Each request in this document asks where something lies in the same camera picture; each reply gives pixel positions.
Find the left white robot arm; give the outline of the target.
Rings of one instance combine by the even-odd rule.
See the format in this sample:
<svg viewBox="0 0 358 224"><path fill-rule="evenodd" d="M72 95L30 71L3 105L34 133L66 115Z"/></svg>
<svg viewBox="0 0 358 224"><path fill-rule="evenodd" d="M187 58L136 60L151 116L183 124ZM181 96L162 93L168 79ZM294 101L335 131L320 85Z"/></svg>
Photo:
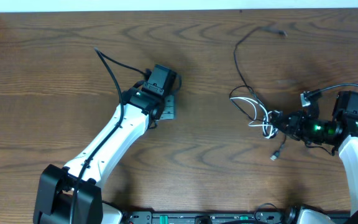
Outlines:
<svg viewBox="0 0 358 224"><path fill-rule="evenodd" d="M102 189L130 146L160 119L172 119L181 76L156 65L146 81L122 93L112 118L93 141L63 167L42 172L34 223L120 223L120 209L102 200Z"/></svg>

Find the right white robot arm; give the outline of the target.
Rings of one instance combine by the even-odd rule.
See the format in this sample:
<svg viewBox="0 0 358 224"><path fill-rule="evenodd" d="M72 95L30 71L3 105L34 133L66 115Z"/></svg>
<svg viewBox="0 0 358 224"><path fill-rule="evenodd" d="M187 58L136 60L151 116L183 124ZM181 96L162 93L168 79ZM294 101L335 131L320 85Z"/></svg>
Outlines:
<svg viewBox="0 0 358 224"><path fill-rule="evenodd" d="M358 92L340 91L330 120L319 118L320 97L321 90L302 93L303 109L273 115L271 124L288 137L304 142L306 147L332 146L330 154L337 154L343 163L351 198L346 222L358 223Z"/></svg>

